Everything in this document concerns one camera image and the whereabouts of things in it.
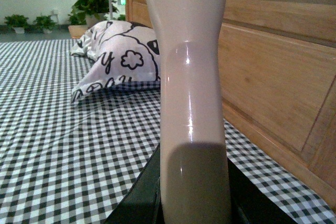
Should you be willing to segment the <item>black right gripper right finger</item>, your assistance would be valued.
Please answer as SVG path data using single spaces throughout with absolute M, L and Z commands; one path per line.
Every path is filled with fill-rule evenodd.
M 295 223 L 263 194 L 232 162 L 228 161 L 232 223 Z

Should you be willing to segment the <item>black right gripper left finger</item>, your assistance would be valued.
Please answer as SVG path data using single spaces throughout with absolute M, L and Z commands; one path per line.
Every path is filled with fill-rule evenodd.
M 104 223 L 165 223 L 160 193 L 160 146 Z

